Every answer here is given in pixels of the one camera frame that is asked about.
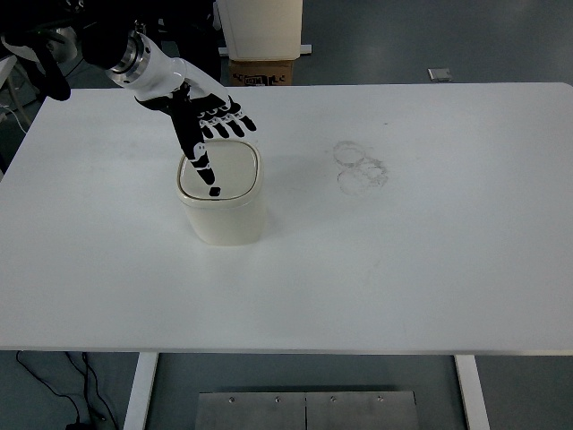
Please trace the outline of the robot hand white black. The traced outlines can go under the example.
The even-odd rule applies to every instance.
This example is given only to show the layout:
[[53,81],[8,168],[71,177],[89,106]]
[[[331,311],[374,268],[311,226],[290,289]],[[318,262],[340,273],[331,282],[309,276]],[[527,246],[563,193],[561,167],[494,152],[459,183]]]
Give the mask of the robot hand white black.
[[153,46],[150,63],[136,81],[135,98],[149,109],[167,112],[185,157],[209,187],[209,195],[220,195],[205,140],[214,133],[243,137],[245,131],[256,130],[227,89],[193,64]]

